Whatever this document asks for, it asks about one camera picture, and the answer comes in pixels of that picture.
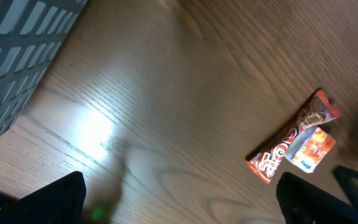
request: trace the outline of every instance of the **dark gray grid panel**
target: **dark gray grid panel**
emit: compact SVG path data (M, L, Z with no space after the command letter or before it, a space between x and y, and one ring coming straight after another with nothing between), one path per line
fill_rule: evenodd
M86 0L0 0L0 136L27 105L85 3ZM11 7L14 13L5 21ZM16 16L20 8L22 13Z

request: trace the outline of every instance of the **snack wrapper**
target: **snack wrapper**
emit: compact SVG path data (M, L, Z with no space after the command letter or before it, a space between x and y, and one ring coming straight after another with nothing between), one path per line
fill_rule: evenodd
M315 91L282 130L246 157L246 164L265 183L270 183L288 148L298 136L302 136L308 128L332 121L339 115L339 110L329 103L324 91Z
M306 173L312 173L336 143L318 127L308 128L299 139L288 148L285 158Z

